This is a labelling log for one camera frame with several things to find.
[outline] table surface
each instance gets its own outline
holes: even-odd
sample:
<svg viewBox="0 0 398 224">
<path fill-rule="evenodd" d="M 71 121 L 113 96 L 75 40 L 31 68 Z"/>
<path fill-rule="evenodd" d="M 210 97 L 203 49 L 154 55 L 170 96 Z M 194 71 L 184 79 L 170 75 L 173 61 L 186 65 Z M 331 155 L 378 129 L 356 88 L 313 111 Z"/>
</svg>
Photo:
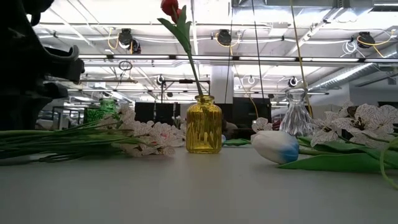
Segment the table surface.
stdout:
<svg viewBox="0 0 398 224">
<path fill-rule="evenodd" d="M 379 174 L 283 170 L 250 147 L 216 155 L 0 167 L 0 223 L 397 223 Z"/>
</svg>

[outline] ceiling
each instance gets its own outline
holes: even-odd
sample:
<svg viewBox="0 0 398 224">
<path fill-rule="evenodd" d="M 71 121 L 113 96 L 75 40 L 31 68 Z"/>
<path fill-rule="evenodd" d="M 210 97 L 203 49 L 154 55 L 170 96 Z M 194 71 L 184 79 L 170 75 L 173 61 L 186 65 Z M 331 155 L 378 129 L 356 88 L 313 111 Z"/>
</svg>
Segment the ceiling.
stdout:
<svg viewBox="0 0 398 224">
<path fill-rule="evenodd" d="M 62 50 L 68 50 L 72 45 L 77 45 L 81 55 L 87 54 L 129 54 L 126 50 L 116 45 L 117 34 L 122 28 L 131 28 L 132 35 L 136 38 L 142 49 L 142 54 L 147 55 L 184 55 L 185 52 L 172 34 L 162 25 L 157 18 L 164 17 L 171 21 L 160 8 L 161 0 L 128 1 L 128 0 L 65 0 L 55 1 L 50 8 L 42 14 L 40 24 L 34 27 L 43 45 Z M 242 6 L 247 1 L 234 1 L 234 5 Z M 191 28 L 192 48 L 196 55 L 229 55 L 229 47 L 220 46 L 213 38 L 220 29 L 231 30 L 233 42 L 233 55 L 257 57 L 260 56 L 293 56 L 298 52 L 294 49 L 295 32 L 292 25 L 290 8 L 286 6 L 261 6 L 256 5 L 255 16 L 251 7 L 234 7 L 230 14 L 231 0 L 179 0 L 180 7 L 187 5 L 187 20 L 195 17 L 195 27 Z M 369 8 L 332 9 L 331 6 L 294 7 L 297 23 L 298 38 L 310 37 L 300 46 L 302 57 L 367 57 L 376 51 L 373 48 L 359 49 L 346 54 L 346 42 L 351 37 L 356 38 L 361 31 L 370 32 L 379 50 L 387 48 L 398 42 L 390 38 L 391 31 L 398 28 L 398 12 L 378 12 Z M 113 65 L 109 60 L 85 60 L 103 63 L 99 66 L 87 66 L 81 79 L 103 80 L 100 83 L 83 82 L 73 85 L 63 82 L 69 88 L 107 88 L 118 90 L 156 90 L 156 78 L 162 74 L 167 80 L 194 79 L 191 66 L 181 60 L 130 60 L 135 66 L 130 71 L 123 73 L 117 66 L 119 60 L 114 60 Z M 197 63 L 201 80 L 210 80 L 212 62 Z M 322 63 L 304 65 L 303 72 L 309 84 L 343 68 L 342 66 L 328 66 Z M 280 64 L 261 65 L 255 63 L 239 62 L 231 69 L 234 75 L 234 86 L 237 90 L 241 85 L 247 90 L 260 90 L 260 69 L 262 74 L 262 87 L 264 91 L 285 91 L 287 80 L 297 77 L 301 80 L 300 67 L 295 65 Z M 115 79 L 134 79 L 131 82 L 107 82 Z M 195 85 L 174 83 L 169 90 L 196 90 Z M 85 96 L 95 96 L 97 93 L 87 92 Z M 119 92 L 122 99 L 133 101 L 154 101 L 154 96 L 160 93 Z M 174 94 L 170 101 L 192 100 L 196 93 Z"/>
</svg>

